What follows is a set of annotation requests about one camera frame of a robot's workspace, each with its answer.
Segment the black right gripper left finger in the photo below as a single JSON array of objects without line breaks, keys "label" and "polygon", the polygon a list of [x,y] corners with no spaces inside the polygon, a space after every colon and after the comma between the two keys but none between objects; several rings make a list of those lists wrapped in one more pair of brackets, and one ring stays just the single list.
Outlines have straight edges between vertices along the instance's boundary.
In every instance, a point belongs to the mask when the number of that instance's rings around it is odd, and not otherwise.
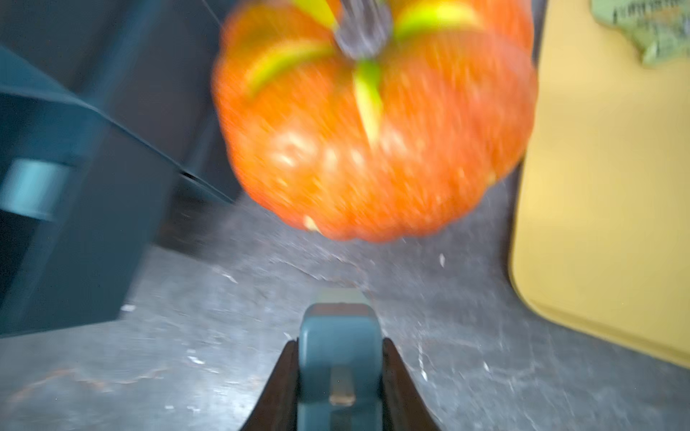
[{"label": "black right gripper left finger", "polygon": [[298,425],[298,342],[283,348],[264,389],[241,431],[295,431]]}]

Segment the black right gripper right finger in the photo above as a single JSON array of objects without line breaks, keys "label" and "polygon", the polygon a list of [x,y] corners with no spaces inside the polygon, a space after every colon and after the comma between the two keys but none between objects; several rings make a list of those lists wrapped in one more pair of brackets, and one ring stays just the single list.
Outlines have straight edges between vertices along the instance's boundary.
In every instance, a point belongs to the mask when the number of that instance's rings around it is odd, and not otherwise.
[{"label": "black right gripper right finger", "polygon": [[440,431],[422,400],[395,343],[383,340],[383,429]]}]

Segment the teal plug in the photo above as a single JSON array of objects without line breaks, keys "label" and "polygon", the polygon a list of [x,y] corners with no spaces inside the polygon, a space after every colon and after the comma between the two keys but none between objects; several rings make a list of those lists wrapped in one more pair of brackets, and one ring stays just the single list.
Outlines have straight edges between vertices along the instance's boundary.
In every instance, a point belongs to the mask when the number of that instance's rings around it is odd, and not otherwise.
[{"label": "teal plug", "polygon": [[298,337],[298,430],[383,428],[383,333],[355,288],[321,290]]},{"label": "teal plug", "polygon": [[54,218],[71,168],[36,159],[14,159],[1,182],[1,209],[42,221]]}]

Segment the teal drawer cabinet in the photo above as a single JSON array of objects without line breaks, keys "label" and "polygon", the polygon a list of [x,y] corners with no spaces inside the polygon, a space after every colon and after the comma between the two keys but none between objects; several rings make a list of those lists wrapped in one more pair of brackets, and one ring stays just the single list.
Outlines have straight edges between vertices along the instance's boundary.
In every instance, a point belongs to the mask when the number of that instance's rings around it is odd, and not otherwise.
[{"label": "teal drawer cabinet", "polygon": [[229,1],[5,1],[1,182],[71,168],[51,221],[1,210],[5,337],[118,317],[171,198],[240,186],[210,94]]}]

